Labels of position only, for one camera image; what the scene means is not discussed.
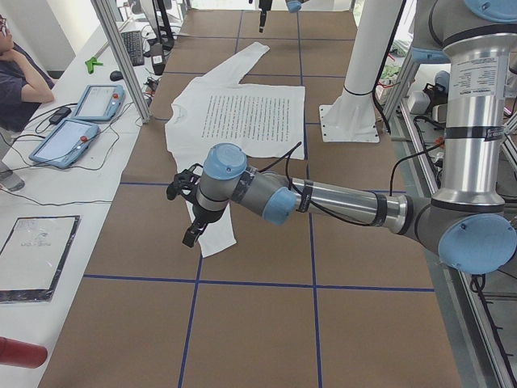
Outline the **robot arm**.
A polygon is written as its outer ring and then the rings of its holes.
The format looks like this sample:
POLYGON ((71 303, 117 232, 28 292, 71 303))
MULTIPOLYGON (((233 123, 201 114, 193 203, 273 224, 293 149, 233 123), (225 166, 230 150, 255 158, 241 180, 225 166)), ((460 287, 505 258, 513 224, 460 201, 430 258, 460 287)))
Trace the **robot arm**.
MULTIPOLYGON (((285 4, 290 13, 297 13, 302 8, 303 1, 286 0, 285 4)), ((258 31, 260 33, 264 32, 264 28, 266 26, 266 21, 267 21, 267 14, 271 11, 271 7, 272 7, 272 0, 259 0, 258 1, 258 9, 260 11, 258 31)))
POLYGON ((413 56, 449 60, 451 81, 440 188, 431 197, 342 188, 251 166, 232 143, 213 146, 202 173, 177 174, 167 194, 181 194, 194 218, 183 243, 192 247, 229 202, 282 225, 294 212, 323 213, 348 224, 384 227, 411 238, 447 266, 471 275, 493 272, 516 252, 516 231, 496 191, 504 135, 502 111, 509 53, 516 42, 513 1, 421 1, 413 56))

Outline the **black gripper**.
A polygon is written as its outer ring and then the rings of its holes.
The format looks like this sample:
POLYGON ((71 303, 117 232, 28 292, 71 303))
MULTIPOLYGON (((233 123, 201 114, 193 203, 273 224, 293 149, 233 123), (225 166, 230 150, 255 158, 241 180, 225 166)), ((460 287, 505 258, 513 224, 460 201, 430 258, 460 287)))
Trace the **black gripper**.
POLYGON ((258 31, 260 33, 263 33, 265 24, 267 21, 267 12, 271 10, 272 6, 272 0, 259 0, 258 1, 258 8, 260 9, 260 16, 259 16, 259 28, 258 31))
POLYGON ((199 237, 204 233, 206 227, 219 221, 223 216, 223 210, 208 210, 199 204, 192 205, 192 210, 195 216, 193 223, 187 228, 183 236, 183 244, 187 247, 194 247, 199 240, 199 237))

